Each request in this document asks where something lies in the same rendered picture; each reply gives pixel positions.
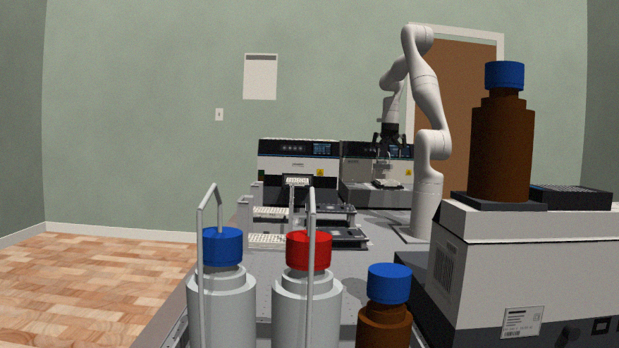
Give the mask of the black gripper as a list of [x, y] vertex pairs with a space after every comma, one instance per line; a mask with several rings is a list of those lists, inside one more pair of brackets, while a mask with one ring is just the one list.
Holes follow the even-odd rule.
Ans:
[[[376, 138], [381, 137], [381, 140], [376, 144]], [[398, 138], [402, 139], [403, 145], [401, 146]], [[376, 147], [376, 156], [379, 157], [380, 146], [383, 144], [396, 144], [398, 149], [398, 158], [402, 156], [402, 150], [407, 147], [406, 134], [399, 135], [399, 123], [381, 123], [381, 133], [374, 132], [372, 146]]]

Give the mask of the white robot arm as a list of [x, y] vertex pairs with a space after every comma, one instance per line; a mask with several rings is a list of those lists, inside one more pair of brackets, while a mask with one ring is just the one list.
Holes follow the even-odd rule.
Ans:
[[422, 25], [404, 25], [400, 38], [404, 54], [394, 61], [379, 81], [383, 91], [394, 92], [394, 95], [384, 98], [382, 117], [376, 121], [399, 123], [400, 97], [404, 79], [409, 73], [412, 97], [432, 127], [432, 130], [419, 130], [415, 136], [409, 236], [430, 240], [432, 218], [442, 200], [443, 174], [430, 166], [429, 159], [443, 161], [450, 157], [451, 135], [443, 112], [437, 76], [422, 58], [434, 43], [433, 30]]

